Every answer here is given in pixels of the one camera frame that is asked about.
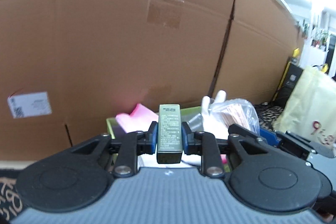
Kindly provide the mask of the white pink gloves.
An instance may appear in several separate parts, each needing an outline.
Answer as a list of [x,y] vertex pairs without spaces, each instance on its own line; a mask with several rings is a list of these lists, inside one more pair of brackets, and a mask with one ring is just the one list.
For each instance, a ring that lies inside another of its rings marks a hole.
[[[226,92],[221,90],[217,93],[215,99],[212,101],[210,97],[204,96],[201,103],[201,116],[202,116],[202,126],[205,132],[211,132],[211,121],[210,121],[210,105],[217,102],[224,102],[226,100]],[[155,168],[185,168],[191,167],[193,165],[199,166],[201,164],[200,156],[182,156],[182,162],[179,164],[158,164],[156,155],[142,155],[138,157],[138,165],[140,167],[155,167]]]

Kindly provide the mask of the dark green box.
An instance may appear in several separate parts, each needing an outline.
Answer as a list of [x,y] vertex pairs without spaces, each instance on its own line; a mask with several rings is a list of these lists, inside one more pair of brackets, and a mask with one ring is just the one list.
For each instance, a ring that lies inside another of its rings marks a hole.
[[181,110],[176,104],[159,106],[157,163],[179,164],[183,153]]

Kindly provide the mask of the clear bag of sticks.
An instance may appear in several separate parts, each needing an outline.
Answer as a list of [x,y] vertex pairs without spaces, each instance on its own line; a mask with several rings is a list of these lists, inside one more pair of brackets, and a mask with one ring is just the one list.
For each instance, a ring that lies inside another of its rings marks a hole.
[[254,106],[247,100],[238,98],[210,105],[211,133],[226,139],[230,125],[237,124],[260,135],[260,124]]

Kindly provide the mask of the light green cardboard box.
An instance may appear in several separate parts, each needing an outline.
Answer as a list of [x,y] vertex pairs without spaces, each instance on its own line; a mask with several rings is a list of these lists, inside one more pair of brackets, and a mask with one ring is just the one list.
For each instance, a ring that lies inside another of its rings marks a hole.
[[[181,109],[181,119],[194,127],[202,127],[201,107]],[[118,114],[107,118],[107,131],[113,138],[120,138],[123,134],[134,131],[147,131],[152,122],[158,121],[158,114],[145,106],[137,106],[131,114]]]

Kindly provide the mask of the black yellow case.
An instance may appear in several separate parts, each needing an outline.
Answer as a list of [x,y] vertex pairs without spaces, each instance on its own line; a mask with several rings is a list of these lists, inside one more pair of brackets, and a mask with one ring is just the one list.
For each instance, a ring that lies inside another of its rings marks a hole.
[[302,75],[303,69],[297,65],[299,56],[300,50],[299,48],[296,48],[293,51],[292,56],[288,58],[280,83],[271,100],[273,106],[279,106],[281,108],[285,107],[296,83]]

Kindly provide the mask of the white shipping label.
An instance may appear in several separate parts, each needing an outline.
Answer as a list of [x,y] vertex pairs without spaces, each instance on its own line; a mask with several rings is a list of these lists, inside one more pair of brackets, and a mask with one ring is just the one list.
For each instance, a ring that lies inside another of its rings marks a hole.
[[47,92],[12,95],[7,99],[7,103],[15,119],[52,114]]

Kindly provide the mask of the large brown cardboard box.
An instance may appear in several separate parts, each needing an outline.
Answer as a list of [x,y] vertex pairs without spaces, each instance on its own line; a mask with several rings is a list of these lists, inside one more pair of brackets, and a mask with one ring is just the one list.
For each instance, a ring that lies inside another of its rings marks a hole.
[[[1,0],[1,159],[48,157],[138,103],[266,102],[302,46],[276,0]],[[39,92],[52,114],[13,118],[9,96]]]

